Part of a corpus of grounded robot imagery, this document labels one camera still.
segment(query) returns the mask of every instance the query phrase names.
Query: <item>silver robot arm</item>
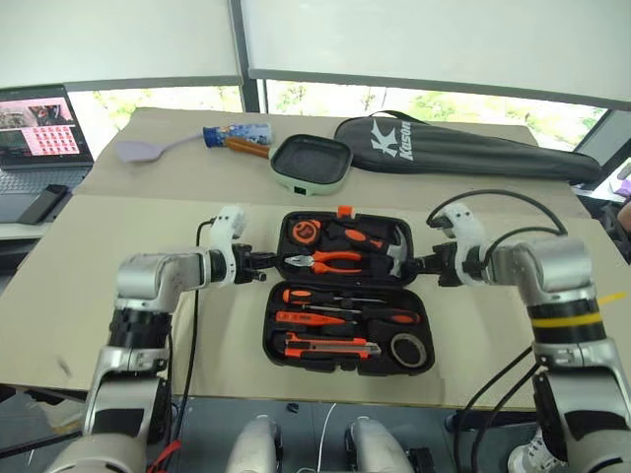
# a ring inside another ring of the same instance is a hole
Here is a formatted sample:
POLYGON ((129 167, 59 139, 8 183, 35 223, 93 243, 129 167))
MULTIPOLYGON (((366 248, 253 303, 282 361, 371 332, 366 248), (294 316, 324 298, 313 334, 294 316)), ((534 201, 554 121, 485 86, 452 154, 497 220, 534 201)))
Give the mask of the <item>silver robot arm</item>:
POLYGON ((505 243, 484 266, 489 241, 470 210, 447 206, 431 223, 456 239, 416 262, 442 286, 517 286, 526 305, 537 417, 548 449, 577 473, 631 471, 631 403, 613 339, 596 301, 592 260, 579 240, 505 243))
POLYGON ((239 207, 224 207, 210 230, 210 248, 136 254, 116 276, 114 315, 86 400, 83 436, 71 443, 48 473, 141 473, 147 443, 163 438, 170 394, 158 376, 167 368, 172 313, 182 293, 211 284, 262 281, 273 253, 233 244, 245 227, 239 207))

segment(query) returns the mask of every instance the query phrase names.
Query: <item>tool kit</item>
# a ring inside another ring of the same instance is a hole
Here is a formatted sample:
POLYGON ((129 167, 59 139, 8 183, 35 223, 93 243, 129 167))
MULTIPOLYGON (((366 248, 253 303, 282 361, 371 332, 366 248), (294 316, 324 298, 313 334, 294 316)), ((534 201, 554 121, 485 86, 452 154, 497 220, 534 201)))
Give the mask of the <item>tool kit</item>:
POLYGON ((402 289, 416 272, 404 221, 334 212, 285 216, 277 249, 285 281, 265 309, 263 348, 277 365, 320 372, 418 374, 434 364, 421 300, 402 289))

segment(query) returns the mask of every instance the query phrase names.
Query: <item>floor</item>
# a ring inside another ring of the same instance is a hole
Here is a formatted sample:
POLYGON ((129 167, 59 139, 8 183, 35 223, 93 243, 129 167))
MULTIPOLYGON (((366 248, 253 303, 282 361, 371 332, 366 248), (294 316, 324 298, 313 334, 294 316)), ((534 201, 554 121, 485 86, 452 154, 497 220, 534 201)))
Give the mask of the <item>floor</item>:
MULTIPOLYGON (((258 414, 267 414, 281 427, 284 443, 284 473, 301 467, 316 468, 317 447, 330 404, 298 403, 298 411, 286 402, 192 398, 182 430, 182 451, 172 463, 172 473, 220 473, 236 437, 258 414)), ((332 413, 322 455, 322 471, 343 471, 346 467, 344 432, 358 416, 382 422, 404 448, 428 447, 437 473, 452 473, 452 436, 444 421, 453 411, 375 405, 338 404, 332 413)), ((480 466, 485 473, 505 472, 506 459, 514 446, 526 443, 533 425, 493 429, 483 444, 480 466)), ((0 404, 0 448, 52 434, 41 410, 24 394, 0 404)), ((463 452, 468 452, 472 433, 464 435, 463 452)), ((0 460, 0 473, 43 472, 63 444, 22 453, 0 460)))

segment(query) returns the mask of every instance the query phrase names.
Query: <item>screwdriver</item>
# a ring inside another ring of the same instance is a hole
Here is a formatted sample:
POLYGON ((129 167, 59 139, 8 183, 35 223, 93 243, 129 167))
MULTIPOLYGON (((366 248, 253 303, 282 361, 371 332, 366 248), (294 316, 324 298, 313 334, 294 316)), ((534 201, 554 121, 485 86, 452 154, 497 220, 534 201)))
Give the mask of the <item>screwdriver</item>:
POLYGON ((301 358, 305 353, 331 353, 357 355, 362 360, 378 356, 382 349, 374 342, 364 338, 314 338, 299 337, 294 332, 287 332, 285 338, 285 356, 301 358))
POLYGON ((327 304, 339 301, 351 301, 353 303, 374 303, 385 304, 386 301, 381 299, 364 299, 364 298, 339 298, 332 294, 323 293, 321 291, 311 291, 306 289, 286 289, 283 291, 283 301, 286 304, 327 304))
POLYGON ((421 316, 418 313, 400 308, 365 308, 364 310, 356 310, 352 308, 326 307, 323 305, 303 305, 303 308, 358 313, 361 314, 364 320, 384 320, 386 322, 401 323, 404 325, 415 325, 421 321, 421 316))
POLYGON ((352 320, 331 317, 320 313, 311 312, 291 312, 287 310, 278 310, 275 320, 277 322, 298 323, 309 327, 322 327, 324 325, 341 325, 343 323, 357 323, 352 320))

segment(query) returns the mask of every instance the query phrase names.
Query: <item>yellow stripe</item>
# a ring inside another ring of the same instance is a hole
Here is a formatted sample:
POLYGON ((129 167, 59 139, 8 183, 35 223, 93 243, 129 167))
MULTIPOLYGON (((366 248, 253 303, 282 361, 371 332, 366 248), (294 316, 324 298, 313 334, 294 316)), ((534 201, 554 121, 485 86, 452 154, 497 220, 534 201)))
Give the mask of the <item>yellow stripe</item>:
POLYGON ((625 292, 610 294, 609 296, 598 298, 598 303, 600 305, 609 304, 609 303, 613 303, 614 301, 619 301, 621 299, 624 299, 626 297, 627 297, 627 293, 625 292))
POLYGON ((534 328, 560 328, 590 325, 591 323, 602 322, 602 318, 600 312, 595 312, 576 317, 533 318, 531 322, 534 328))

